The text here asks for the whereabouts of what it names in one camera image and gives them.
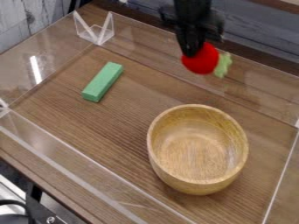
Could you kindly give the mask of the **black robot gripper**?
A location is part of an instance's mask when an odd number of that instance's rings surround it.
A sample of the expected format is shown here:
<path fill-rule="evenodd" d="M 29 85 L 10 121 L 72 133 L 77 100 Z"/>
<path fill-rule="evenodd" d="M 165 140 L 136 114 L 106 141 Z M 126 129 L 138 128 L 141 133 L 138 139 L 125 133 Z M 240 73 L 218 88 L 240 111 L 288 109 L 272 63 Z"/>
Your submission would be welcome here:
<path fill-rule="evenodd" d="M 192 57 L 201 49 L 205 38 L 222 40 L 224 15 L 210 8 L 210 2 L 212 0 L 172 0 L 172 4 L 162 4 L 157 8 L 162 24 L 174 29 L 181 53 L 186 57 Z"/>

